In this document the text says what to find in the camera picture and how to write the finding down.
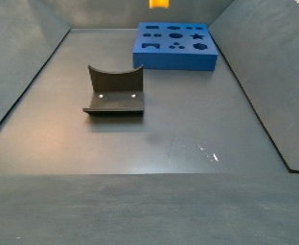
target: blue foam block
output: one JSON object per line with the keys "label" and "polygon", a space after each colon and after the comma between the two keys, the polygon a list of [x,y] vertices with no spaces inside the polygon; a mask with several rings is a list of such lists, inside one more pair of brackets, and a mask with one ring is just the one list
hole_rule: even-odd
{"label": "blue foam block", "polygon": [[214,71],[218,50],[203,24],[142,22],[138,25],[135,68]]}

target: hole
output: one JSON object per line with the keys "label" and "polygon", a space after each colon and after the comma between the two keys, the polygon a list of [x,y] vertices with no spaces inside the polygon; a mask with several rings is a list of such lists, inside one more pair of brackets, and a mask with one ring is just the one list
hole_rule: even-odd
{"label": "hole", "polygon": [[197,34],[193,34],[191,36],[194,37],[194,39],[203,39],[205,35],[197,33]]}
{"label": "hole", "polygon": [[175,26],[171,26],[171,27],[167,27],[169,29],[171,29],[171,30],[179,30],[181,29],[181,27],[175,27]]}
{"label": "hole", "polygon": [[207,45],[205,45],[203,43],[197,43],[194,46],[198,50],[206,50],[207,49]]}
{"label": "hole", "polygon": [[143,43],[142,48],[144,49],[147,47],[155,47],[155,48],[161,49],[161,44],[159,43]]}
{"label": "hole", "polygon": [[173,38],[182,38],[183,37],[183,35],[179,34],[179,33],[173,33],[169,36],[173,37]]}
{"label": "hole", "polygon": [[159,26],[146,26],[146,29],[158,29]]}

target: gray floor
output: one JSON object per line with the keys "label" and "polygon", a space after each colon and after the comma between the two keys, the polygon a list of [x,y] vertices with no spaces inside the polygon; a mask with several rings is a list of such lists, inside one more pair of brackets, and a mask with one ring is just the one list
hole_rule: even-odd
{"label": "gray floor", "polygon": [[74,30],[0,128],[0,175],[286,173],[222,56],[144,71],[143,117],[90,117],[88,64],[132,70],[135,30]]}
{"label": "gray floor", "polygon": [[299,176],[0,177],[0,245],[299,245]]}

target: yellow object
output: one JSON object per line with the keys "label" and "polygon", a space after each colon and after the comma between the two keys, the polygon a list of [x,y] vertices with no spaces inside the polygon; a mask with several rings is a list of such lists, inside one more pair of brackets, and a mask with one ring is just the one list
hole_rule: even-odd
{"label": "yellow object", "polygon": [[169,0],[150,0],[150,8],[169,9]]}

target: star-shaped hole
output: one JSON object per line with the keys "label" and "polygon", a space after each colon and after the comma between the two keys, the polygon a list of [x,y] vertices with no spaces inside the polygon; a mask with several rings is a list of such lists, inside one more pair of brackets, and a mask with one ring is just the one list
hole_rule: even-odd
{"label": "star-shaped hole", "polygon": [[193,34],[194,39],[203,39],[203,34]]}

